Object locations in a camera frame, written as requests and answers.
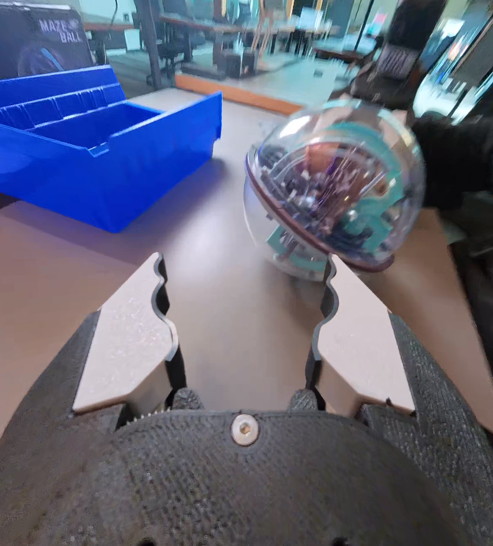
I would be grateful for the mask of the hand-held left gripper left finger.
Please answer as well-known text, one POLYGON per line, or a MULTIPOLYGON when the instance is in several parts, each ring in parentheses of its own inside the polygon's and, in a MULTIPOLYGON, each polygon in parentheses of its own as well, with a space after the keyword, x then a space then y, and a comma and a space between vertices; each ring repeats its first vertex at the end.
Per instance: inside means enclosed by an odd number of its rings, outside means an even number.
POLYGON ((99 308, 74 413, 125 404, 155 413, 186 387, 177 327, 168 318, 163 254, 152 254, 99 308))

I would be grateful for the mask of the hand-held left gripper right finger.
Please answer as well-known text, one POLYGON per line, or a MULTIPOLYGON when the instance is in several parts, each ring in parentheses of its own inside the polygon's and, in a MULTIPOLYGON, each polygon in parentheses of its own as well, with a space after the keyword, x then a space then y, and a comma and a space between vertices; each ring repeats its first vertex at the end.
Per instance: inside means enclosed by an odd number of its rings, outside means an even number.
POLYGON ((414 413, 390 312, 336 255, 328 258, 321 312, 305 378, 324 409, 350 418, 365 404, 414 413))

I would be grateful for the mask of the clear plastic maze ball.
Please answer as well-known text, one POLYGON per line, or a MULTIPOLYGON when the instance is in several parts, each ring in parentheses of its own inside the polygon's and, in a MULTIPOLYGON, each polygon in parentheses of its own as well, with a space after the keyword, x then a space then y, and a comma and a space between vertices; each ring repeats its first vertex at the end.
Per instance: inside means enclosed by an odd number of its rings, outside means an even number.
POLYGON ((245 159, 245 224, 280 271, 322 281, 338 256, 357 272, 394 262, 424 201, 411 113, 343 96, 276 126, 245 159))

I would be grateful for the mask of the person's right forearm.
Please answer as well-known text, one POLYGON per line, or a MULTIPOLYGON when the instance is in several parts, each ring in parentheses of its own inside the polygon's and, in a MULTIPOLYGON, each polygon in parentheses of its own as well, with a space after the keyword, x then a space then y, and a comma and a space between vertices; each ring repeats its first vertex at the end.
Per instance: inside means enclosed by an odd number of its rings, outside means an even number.
POLYGON ((412 130, 426 165, 424 208, 453 210, 467 193, 493 195, 493 87, 459 123, 424 114, 412 130))

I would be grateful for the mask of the blue plastic bin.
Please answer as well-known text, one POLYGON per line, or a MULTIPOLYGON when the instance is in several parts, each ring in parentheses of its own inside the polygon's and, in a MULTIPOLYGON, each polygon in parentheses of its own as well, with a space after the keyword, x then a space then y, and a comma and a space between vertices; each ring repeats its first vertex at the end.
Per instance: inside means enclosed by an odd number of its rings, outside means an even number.
POLYGON ((110 65, 0 80, 0 193, 119 233, 213 154, 223 95, 163 112, 110 65))

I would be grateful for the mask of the black office chair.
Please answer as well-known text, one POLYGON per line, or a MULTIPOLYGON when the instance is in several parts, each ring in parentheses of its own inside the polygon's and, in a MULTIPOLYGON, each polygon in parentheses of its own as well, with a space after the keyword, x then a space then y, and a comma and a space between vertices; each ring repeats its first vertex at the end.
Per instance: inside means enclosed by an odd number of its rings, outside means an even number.
POLYGON ((349 95, 389 110, 409 110, 419 87, 413 77, 421 51, 384 43, 376 61, 352 80, 349 95))

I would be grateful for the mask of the dark printed cardboard box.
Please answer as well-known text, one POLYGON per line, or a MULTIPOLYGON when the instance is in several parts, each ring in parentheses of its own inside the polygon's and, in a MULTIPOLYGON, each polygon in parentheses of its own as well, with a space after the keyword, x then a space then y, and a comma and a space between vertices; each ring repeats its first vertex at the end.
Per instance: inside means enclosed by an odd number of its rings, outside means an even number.
POLYGON ((0 1, 0 80, 93 64, 82 18, 73 6, 0 1))

